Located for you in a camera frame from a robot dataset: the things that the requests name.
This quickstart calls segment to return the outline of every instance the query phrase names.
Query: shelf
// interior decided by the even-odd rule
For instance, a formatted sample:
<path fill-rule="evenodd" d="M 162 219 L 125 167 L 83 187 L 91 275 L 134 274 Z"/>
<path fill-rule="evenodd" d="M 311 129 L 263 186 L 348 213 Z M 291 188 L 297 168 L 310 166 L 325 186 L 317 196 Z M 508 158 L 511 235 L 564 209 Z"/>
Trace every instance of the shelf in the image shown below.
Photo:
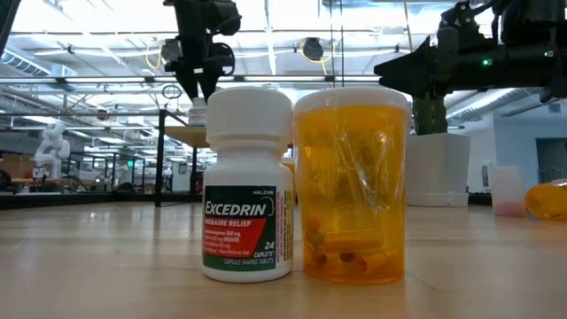
<path fill-rule="evenodd" d="M 206 128 L 166 127 L 166 135 L 191 147 L 208 148 Z"/>

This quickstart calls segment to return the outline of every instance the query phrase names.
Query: white planter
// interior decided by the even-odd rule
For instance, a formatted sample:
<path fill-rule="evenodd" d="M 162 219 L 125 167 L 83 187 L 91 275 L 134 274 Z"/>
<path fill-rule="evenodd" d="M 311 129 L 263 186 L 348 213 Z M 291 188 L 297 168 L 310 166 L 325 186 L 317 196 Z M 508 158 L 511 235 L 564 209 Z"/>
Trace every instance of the white planter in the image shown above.
<path fill-rule="evenodd" d="M 410 137 L 406 153 L 408 205 L 467 206 L 469 152 L 468 136 Z"/>

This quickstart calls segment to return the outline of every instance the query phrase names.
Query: table surface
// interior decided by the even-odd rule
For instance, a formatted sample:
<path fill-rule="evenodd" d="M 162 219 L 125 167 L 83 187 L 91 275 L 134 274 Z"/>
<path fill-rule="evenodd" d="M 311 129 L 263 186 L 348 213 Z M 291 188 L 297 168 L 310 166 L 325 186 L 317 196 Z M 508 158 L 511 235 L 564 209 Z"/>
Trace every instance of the table surface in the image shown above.
<path fill-rule="evenodd" d="M 201 221 L 200 204 L 0 212 L 0 318 L 567 317 L 567 222 L 410 208 L 406 278 L 363 286 L 304 274 L 300 249 L 279 280 L 207 279 Z"/>

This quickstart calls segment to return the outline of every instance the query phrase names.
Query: white robot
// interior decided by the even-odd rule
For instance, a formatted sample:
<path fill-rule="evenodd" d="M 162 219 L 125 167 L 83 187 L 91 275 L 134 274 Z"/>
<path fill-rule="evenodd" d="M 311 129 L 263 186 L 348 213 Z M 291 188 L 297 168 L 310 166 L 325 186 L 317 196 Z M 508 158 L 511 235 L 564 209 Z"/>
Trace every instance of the white robot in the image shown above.
<path fill-rule="evenodd" d="M 42 143 L 35 151 L 34 178 L 43 178 L 46 174 L 45 165 L 51 164 L 49 178 L 61 177 L 61 160 L 68 159 L 71 146 L 67 140 L 63 139 L 63 132 L 66 127 L 64 124 L 49 124 L 42 132 Z"/>

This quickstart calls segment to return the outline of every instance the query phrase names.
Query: white child-proof cap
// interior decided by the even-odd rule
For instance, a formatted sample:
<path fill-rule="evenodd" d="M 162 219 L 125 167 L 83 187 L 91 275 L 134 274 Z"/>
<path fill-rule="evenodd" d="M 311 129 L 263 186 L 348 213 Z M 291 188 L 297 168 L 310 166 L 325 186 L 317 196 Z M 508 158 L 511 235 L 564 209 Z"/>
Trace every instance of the white child-proof cap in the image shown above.
<path fill-rule="evenodd" d="M 206 141 L 239 136 L 290 144 L 291 100 L 275 89 L 244 87 L 214 93 L 206 109 Z"/>

